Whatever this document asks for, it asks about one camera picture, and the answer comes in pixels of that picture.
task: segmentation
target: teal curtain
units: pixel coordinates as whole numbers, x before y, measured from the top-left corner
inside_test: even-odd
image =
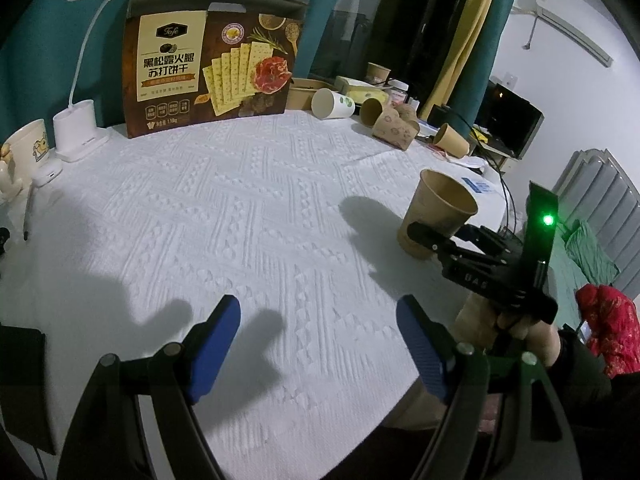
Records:
[[[311,0],[294,75],[308,75],[337,0]],[[82,37],[101,0],[33,0],[0,50],[0,142],[37,118],[47,123],[66,107]],[[127,0],[112,0],[95,24],[74,100],[94,99],[98,125],[124,122],[122,33]]]
[[[491,0],[478,39],[447,102],[453,112],[446,115],[446,121],[462,135],[468,136],[470,133],[465,121],[473,124],[476,120],[494,66],[500,35],[513,2],[514,0]]]

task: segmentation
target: yellow curtain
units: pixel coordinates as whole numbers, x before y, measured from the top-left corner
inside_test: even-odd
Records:
[[[436,86],[420,112],[422,119],[426,119],[429,116],[434,105],[439,106],[449,100],[453,87],[456,85],[462,68],[480,34],[490,5],[491,0],[466,0],[460,15],[458,28],[454,34],[447,59],[438,76]]]

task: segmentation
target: television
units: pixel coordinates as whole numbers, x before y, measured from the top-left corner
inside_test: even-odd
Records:
[[[491,135],[489,145],[514,158],[522,158],[544,115],[507,87],[489,81],[476,124]]]

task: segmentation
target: wall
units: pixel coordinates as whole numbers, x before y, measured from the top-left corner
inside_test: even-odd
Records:
[[[602,66],[564,34],[534,18],[512,14],[500,38],[492,76],[518,77],[515,92],[545,115],[529,150],[506,182],[524,210],[529,181],[553,187],[576,150],[607,148],[640,187],[640,61],[610,16],[584,0],[547,0],[599,44],[613,65]]]

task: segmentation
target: gray headboard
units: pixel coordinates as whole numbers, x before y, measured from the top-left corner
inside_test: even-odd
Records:
[[[608,150],[576,152],[554,192],[569,227],[586,220],[620,274],[613,286],[640,294],[640,194]]]

